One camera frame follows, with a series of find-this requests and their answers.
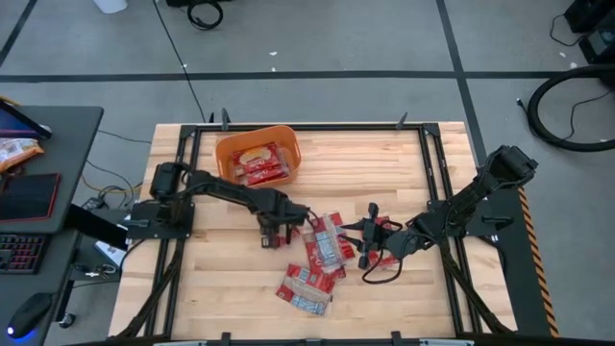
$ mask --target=blue light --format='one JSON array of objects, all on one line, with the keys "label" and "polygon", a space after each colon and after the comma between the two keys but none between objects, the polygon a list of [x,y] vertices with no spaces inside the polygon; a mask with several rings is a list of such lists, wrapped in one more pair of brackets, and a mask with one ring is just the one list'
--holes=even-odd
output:
[{"label": "blue light", "polygon": [[37,337],[37,330],[32,330],[31,332],[27,333],[23,337],[19,337],[17,339],[13,339],[12,343],[13,344],[27,344],[30,341],[32,341],[32,339],[35,338],[35,337]]}]

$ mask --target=laptop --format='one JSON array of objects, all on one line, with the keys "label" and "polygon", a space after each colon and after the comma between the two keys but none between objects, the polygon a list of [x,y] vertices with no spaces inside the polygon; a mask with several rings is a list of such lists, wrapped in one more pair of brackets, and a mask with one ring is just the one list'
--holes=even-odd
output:
[{"label": "laptop", "polygon": [[0,138],[40,138],[51,137],[51,130],[28,118],[21,111],[0,101]]}]

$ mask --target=computer mouse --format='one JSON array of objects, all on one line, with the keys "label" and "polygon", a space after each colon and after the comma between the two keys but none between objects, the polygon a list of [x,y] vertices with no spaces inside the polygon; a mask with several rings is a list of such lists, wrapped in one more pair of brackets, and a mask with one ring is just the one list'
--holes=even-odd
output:
[{"label": "computer mouse", "polygon": [[17,309],[9,321],[7,334],[12,338],[26,336],[51,308],[53,294],[35,293]]}]

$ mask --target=red snack package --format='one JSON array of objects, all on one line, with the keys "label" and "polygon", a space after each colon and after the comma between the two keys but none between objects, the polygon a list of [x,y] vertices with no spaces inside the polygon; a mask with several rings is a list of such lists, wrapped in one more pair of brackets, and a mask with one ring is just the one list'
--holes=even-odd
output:
[{"label": "red snack package", "polygon": [[[376,223],[381,225],[382,222],[386,220],[388,220],[388,216],[378,217],[376,219]],[[391,225],[389,224],[385,224],[384,227],[389,230],[391,229]],[[386,253],[388,253],[388,251],[384,250],[384,256],[382,257],[381,262],[378,264],[378,267],[386,267],[386,266],[391,266],[393,264],[399,263],[399,261],[395,259],[391,253],[388,253],[388,255]],[[369,252],[369,266],[370,267],[376,263],[380,255],[381,255],[380,251],[370,251]]]},{"label": "red snack package", "polygon": [[254,185],[287,176],[286,170],[281,165],[277,165],[246,173],[239,177],[239,183],[242,185]]},{"label": "red snack package", "polygon": [[339,212],[325,214],[310,222],[315,229],[305,227],[302,231],[310,269],[316,273],[345,278],[344,261],[352,259],[355,251],[346,239],[340,237],[346,234],[339,227],[343,225],[341,215]]},{"label": "red snack package", "polygon": [[289,264],[276,295],[299,309],[323,315],[334,285],[334,280],[322,273]]},{"label": "red snack package", "polygon": [[283,157],[278,144],[274,142],[233,153],[236,177],[282,164]]}]

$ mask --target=keyboard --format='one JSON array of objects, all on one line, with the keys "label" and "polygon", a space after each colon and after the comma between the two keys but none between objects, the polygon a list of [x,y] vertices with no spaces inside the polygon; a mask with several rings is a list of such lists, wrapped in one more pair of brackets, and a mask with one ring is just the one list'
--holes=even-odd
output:
[{"label": "keyboard", "polygon": [[36,274],[48,235],[0,235],[0,275]]}]

